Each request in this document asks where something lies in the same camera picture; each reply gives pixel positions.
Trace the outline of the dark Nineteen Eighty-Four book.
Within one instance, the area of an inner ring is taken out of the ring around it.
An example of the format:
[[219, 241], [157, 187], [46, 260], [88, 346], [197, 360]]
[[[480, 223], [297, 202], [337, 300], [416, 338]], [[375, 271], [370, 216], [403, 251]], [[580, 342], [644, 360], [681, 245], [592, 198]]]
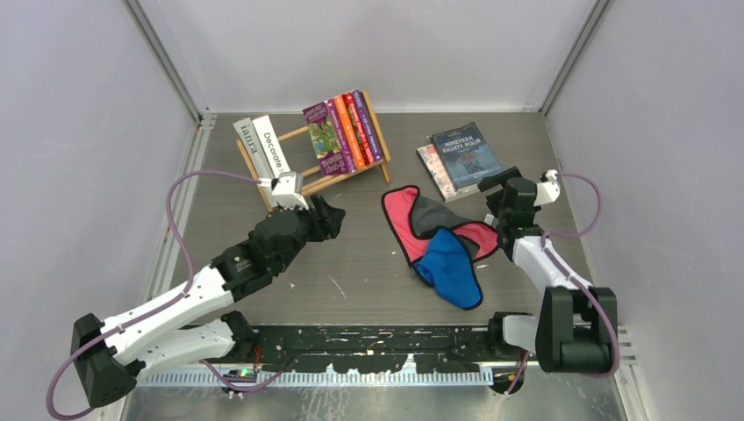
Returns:
[[475, 122], [435, 133], [430, 140], [456, 189], [478, 184], [503, 170]]

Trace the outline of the wooden book rack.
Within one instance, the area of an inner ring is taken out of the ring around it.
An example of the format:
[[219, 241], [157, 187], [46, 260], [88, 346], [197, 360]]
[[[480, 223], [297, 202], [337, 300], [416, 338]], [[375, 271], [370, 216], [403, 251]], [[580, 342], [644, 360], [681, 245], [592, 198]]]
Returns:
[[353, 90], [303, 109], [304, 126], [278, 135], [268, 115], [243, 118], [233, 124], [236, 144], [250, 175], [271, 180], [291, 170], [283, 143], [308, 135], [318, 163], [298, 173], [298, 178], [317, 176], [300, 183], [309, 196], [352, 176], [379, 168], [390, 182], [390, 152], [371, 97]]

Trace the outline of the pale book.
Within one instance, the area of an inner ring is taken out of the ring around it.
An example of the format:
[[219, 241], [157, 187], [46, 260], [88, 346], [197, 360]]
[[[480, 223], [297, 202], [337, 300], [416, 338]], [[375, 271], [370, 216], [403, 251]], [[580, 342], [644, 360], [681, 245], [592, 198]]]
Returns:
[[444, 203], [450, 203], [454, 200], [479, 193], [476, 183], [471, 183], [462, 188], [456, 188], [454, 186], [433, 145], [420, 146], [416, 149], [416, 153], [427, 169]]

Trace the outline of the purple illustrated book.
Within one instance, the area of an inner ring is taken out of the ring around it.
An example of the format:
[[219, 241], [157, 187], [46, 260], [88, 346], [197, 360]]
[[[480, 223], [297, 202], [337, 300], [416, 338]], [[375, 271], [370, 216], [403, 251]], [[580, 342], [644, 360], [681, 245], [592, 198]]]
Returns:
[[332, 99], [303, 110], [322, 175], [352, 174], [356, 168]]

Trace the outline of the white Decorate Furniture book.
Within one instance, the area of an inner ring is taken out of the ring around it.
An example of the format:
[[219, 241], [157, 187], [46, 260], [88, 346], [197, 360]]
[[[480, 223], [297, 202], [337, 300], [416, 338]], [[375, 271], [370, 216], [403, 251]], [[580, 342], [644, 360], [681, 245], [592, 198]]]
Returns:
[[252, 119], [258, 142], [268, 166], [275, 178], [290, 171], [290, 166], [281, 148], [278, 136], [268, 115]]

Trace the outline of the purple 52-Storey Treehouse book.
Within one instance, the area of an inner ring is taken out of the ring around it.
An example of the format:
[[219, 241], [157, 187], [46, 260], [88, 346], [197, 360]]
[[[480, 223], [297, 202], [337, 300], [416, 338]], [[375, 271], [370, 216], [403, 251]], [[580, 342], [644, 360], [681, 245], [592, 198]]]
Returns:
[[354, 98], [354, 104], [359, 114], [361, 124], [367, 136], [369, 148], [372, 153], [374, 162], [378, 162], [382, 159], [383, 153], [379, 144], [378, 136], [376, 135], [376, 132], [372, 125], [371, 114], [369, 112], [368, 106], [366, 105], [363, 94], [360, 90], [355, 89], [352, 92], [352, 96]]

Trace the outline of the red white illustrated book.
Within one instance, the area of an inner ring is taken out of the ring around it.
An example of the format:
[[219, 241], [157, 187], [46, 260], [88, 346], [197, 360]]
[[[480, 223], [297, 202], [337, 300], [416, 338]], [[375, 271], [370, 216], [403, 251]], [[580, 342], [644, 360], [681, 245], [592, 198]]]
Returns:
[[347, 113], [354, 128], [354, 135], [356, 137], [358, 149], [360, 150], [364, 164], [368, 167], [374, 162], [374, 157], [368, 144], [367, 134], [365, 133], [361, 124], [361, 114], [358, 111], [353, 94], [351, 92], [345, 93], [343, 95], [343, 98], [347, 107]]

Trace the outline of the grey Iantra book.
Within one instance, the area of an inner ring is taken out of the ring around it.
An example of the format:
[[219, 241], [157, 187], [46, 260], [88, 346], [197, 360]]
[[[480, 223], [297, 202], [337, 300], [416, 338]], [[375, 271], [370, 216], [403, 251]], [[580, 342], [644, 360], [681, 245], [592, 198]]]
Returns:
[[273, 178], [267, 158], [260, 142], [251, 118], [243, 118], [233, 124], [235, 131], [240, 136], [242, 145], [247, 150], [247, 155], [252, 162], [259, 178]]

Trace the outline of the orange 78-Storey Treehouse book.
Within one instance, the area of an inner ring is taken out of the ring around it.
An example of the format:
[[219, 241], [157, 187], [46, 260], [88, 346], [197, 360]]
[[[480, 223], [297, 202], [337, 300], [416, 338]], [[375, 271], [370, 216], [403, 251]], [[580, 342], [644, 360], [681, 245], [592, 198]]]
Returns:
[[366, 164], [364, 162], [364, 159], [362, 158], [361, 150], [358, 146], [357, 139], [354, 133], [354, 128], [351, 124], [351, 120], [350, 120], [343, 96], [336, 96], [333, 99], [333, 101], [334, 101], [337, 113], [339, 114], [339, 117], [340, 117], [342, 130], [344, 131], [344, 134], [345, 134], [345, 139], [348, 145], [349, 152], [351, 153], [351, 156], [353, 157], [355, 168], [357, 170], [361, 170], [366, 167]]

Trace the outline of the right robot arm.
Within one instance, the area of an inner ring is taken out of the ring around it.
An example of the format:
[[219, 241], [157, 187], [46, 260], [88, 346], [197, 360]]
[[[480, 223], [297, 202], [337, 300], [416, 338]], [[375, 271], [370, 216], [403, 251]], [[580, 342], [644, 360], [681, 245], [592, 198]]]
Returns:
[[541, 293], [536, 315], [495, 313], [487, 347], [498, 360], [509, 360], [520, 350], [547, 373], [611, 376], [621, 362], [617, 297], [571, 268], [554, 248], [553, 234], [535, 220], [542, 207], [559, 198], [565, 179], [586, 182], [597, 205], [603, 204], [591, 179], [554, 169], [533, 181], [512, 167], [478, 184], [496, 218], [500, 249]]

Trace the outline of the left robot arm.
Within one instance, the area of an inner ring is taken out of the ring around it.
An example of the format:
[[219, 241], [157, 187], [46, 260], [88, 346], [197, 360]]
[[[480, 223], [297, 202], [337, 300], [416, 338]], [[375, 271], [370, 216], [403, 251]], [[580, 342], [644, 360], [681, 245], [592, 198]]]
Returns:
[[336, 238], [346, 214], [313, 194], [308, 209], [271, 211], [246, 240], [226, 248], [192, 280], [117, 316], [78, 318], [70, 352], [89, 406], [114, 403], [138, 381], [193, 360], [250, 359], [256, 340], [237, 312], [194, 332], [186, 324], [270, 285], [307, 243]]

